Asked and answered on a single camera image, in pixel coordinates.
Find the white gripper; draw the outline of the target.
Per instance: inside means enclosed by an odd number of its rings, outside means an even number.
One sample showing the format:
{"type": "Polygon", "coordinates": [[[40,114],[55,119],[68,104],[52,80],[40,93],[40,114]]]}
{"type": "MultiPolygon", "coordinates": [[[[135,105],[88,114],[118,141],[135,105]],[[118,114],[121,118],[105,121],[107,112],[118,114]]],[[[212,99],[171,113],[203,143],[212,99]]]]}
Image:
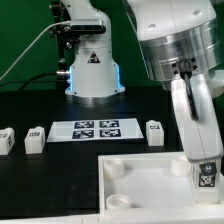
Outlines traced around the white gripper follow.
{"type": "Polygon", "coordinates": [[[210,90],[203,74],[190,79],[196,117],[193,117],[183,79],[171,82],[172,104],[183,150],[191,162],[199,165],[203,175],[215,175],[216,163],[210,160],[223,155],[223,144],[210,90]]]}

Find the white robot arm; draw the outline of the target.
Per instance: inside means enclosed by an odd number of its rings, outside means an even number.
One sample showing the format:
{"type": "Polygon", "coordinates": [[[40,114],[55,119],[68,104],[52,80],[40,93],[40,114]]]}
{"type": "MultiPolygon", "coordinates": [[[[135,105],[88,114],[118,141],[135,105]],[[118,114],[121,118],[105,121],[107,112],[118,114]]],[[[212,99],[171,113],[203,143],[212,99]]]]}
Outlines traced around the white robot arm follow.
{"type": "MultiPolygon", "coordinates": [[[[90,0],[61,0],[69,31],[81,36],[65,94],[82,103],[102,102],[124,89],[111,53],[111,22],[90,0]]],[[[218,172],[223,156],[208,83],[220,63],[216,13],[210,0],[123,0],[137,22],[135,33],[148,77],[171,92],[185,155],[204,176],[218,172]]]]}

